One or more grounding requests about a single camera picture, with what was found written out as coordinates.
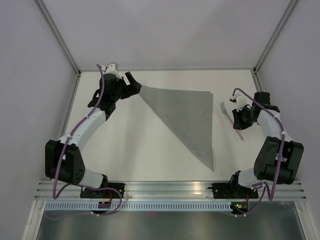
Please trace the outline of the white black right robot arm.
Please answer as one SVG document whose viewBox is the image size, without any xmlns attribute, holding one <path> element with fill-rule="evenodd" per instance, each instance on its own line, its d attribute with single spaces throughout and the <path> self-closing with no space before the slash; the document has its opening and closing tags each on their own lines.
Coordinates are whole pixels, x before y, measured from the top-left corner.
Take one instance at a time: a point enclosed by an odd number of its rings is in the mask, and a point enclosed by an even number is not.
<svg viewBox="0 0 320 240">
<path fill-rule="evenodd" d="M 230 101 L 236 104 L 232 110 L 233 128 L 245 130 L 258 124 L 265 136 L 253 168 L 240 170 L 237 180 L 229 183 L 228 192 L 235 198 L 241 197 L 248 186 L 262 181 L 290 185 L 294 182 L 304 152 L 304 146 L 294 141 L 285 131 L 280 109 L 270 102 L 270 94 L 256 92 L 252 104 L 245 96 L 235 93 Z"/>
</svg>

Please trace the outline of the pink handled fork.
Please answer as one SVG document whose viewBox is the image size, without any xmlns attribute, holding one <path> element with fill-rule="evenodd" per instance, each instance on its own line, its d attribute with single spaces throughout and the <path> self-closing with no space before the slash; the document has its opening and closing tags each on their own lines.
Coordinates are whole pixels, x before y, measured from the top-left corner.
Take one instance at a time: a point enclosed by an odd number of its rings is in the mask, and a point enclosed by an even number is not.
<svg viewBox="0 0 320 240">
<path fill-rule="evenodd" d="M 222 111 L 222 113 L 228 118 L 230 124 L 233 126 L 234 125 L 234 121 L 232 120 L 232 118 L 230 117 L 230 115 L 228 114 L 226 108 L 225 108 L 225 104 L 224 102 L 220 102 L 219 103 L 220 109 Z M 242 136 L 242 134 L 240 133 L 240 131 L 238 129 L 234 129 L 234 131 L 237 133 L 238 137 L 240 138 L 241 141 L 244 141 L 244 137 Z"/>
</svg>

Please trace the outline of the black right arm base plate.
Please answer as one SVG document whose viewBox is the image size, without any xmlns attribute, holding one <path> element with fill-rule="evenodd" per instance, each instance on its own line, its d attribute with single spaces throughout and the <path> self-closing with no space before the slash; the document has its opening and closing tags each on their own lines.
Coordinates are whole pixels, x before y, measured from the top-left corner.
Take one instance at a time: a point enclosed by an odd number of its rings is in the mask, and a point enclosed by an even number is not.
<svg viewBox="0 0 320 240">
<path fill-rule="evenodd" d="M 259 198 L 257 191 L 238 184 L 231 185 L 229 182 L 213 183 L 208 189 L 212 190 L 214 199 L 246 200 L 247 198 Z"/>
</svg>

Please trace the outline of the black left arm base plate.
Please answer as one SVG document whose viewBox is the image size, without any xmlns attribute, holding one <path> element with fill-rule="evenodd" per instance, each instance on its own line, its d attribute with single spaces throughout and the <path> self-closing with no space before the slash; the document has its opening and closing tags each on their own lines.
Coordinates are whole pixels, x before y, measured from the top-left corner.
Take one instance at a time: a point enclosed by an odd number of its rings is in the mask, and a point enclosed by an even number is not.
<svg viewBox="0 0 320 240">
<path fill-rule="evenodd" d="M 123 197 L 125 193 L 125 184 L 123 182 L 109 182 L 108 188 L 117 190 L 120 196 Z M 80 193 L 81 199 L 119 199 L 119 195 L 110 189 L 106 190 L 92 190 L 85 188 L 85 190 Z"/>
</svg>

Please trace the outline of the grey cloth napkin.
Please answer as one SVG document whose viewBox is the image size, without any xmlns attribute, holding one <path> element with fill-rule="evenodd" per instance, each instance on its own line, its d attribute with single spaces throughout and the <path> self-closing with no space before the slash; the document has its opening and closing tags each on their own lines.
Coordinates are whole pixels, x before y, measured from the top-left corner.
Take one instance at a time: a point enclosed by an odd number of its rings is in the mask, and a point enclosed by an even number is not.
<svg viewBox="0 0 320 240">
<path fill-rule="evenodd" d="M 142 86 L 139 94 L 185 147 L 213 171 L 213 94 L 149 86 Z"/>
</svg>

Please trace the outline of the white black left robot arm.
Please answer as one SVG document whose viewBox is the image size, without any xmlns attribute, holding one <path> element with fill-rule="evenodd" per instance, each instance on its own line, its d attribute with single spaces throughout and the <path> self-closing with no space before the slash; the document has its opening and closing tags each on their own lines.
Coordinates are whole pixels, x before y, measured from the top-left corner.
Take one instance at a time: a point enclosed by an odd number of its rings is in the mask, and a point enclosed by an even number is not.
<svg viewBox="0 0 320 240">
<path fill-rule="evenodd" d="M 87 105 L 84 117 L 70 133 L 46 143 L 44 171 L 48 178 L 91 188 L 98 198 L 108 195 L 107 176 L 86 168 L 82 150 L 95 131 L 115 111 L 116 103 L 140 92 L 142 85 L 129 71 L 125 73 L 125 78 L 115 71 L 105 71 L 99 80 L 99 88 Z"/>
</svg>

